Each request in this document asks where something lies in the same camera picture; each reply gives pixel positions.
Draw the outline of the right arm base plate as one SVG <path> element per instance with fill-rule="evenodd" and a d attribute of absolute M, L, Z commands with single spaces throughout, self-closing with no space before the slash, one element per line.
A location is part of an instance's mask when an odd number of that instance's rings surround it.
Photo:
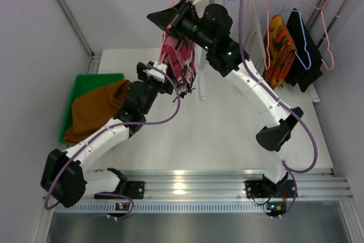
<path fill-rule="evenodd" d="M 247 180 L 245 181 L 247 198 L 268 199 L 283 198 L 283 194 L 287 198 L 293 198 L 296 186 L 293 180 L 288 179 L 283 183 L 274 184 L 270 180 Z"/>

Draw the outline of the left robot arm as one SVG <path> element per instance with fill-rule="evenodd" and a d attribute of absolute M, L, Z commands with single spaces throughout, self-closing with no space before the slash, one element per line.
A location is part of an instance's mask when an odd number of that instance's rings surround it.
<path fill-rule="evenodd" d="M 54 149 L 48 154 L 40 182 L 46 190 L 44 207 L 53 209 L 61 204 L 74 206 L 84 197 L 118 197 L 124 194 L 127 177 L 116 168 L 91 171 L 93 163 L 111 148 L 135 135 L 149 125 L 146 114 L 159 94 L 177 93 L 175 82 L 167 74 L 166 64 L 138 63 L 138 80 L 127 89 L 125 102 L 115 115 L 95 133 L 63 151 Z"/>

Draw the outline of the pink camouflage trousers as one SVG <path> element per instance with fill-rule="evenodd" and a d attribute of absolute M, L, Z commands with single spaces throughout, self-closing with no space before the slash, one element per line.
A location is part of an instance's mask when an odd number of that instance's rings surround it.
<path fill-rule="evenodd" d="M 160 48 L 159 63 L 168 65 L 167 74 L 174 78 L 179 95 L 184 98 L 194 90 L 196 45 L 186 36 L 175 38 L 164 33 Z"/>

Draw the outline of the brown trousers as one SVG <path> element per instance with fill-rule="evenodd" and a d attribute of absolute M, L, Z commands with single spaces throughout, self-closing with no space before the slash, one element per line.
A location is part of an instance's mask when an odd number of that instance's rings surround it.
<path fill-rule="evenodd" d="M 76 98 L 71 106 L 72 125 L 64 133 L 64 143 L 77 144 L 105 125 L 123 107 L 130 84 L 129 80 L 119 80 Z"/>

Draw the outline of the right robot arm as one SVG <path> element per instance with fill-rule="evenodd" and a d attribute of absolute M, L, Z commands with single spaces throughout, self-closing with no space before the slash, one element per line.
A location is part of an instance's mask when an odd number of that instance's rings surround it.
<path fill-rule="evenodd" d="M 283 151 L 303 111 L 300 108 L 285 110 L 280 106 L 277 95 L 245 56 L 241 45 L 230 37 L 233 20 L 227 9 L 212 3 L 198 16 L 193 3 L 182 0 L 172 8 L 148 14 L 147 19 L 178 41 L 190 40 L 206 50 L 210 66 L 255 107 L 265 123 L 256 134 L 267 160 L 261 185 L 272 195 L 280 191 L 288 179 Z"/>

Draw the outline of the grey trousers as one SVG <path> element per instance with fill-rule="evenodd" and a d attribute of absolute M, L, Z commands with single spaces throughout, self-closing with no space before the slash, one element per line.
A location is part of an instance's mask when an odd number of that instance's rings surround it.
<path fill-rule="evenodd" d="M 262 74 L 266 59 L 266 49 L 264 47 L 262 27 L 255 0 L 249 0 L 243 16 L 243 47 L 249 54 L 250 60 L 257 71 Z"/>

